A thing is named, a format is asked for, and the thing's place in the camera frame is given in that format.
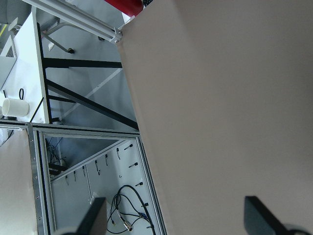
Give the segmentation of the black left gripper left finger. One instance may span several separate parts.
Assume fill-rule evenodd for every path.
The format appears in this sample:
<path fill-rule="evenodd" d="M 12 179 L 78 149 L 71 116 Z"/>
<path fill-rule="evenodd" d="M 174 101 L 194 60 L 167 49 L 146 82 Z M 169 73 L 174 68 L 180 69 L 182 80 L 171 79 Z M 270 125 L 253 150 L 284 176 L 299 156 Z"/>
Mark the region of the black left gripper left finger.
<path fill-rule="evenodd" d="M 77 235 L 106 234 L 106 198 L 95 198 L 76 230 Z"/>

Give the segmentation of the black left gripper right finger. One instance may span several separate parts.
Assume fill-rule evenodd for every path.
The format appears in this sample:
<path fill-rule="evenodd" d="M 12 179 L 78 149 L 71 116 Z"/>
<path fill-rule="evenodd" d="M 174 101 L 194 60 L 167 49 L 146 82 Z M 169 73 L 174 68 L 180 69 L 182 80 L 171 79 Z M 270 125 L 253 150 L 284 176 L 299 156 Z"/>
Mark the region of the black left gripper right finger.
<path fill-rule="evenodd" d="M 289 235 L 287 228 L 257 196 L 246 196 L 244 228 L 248 235 Z"/>

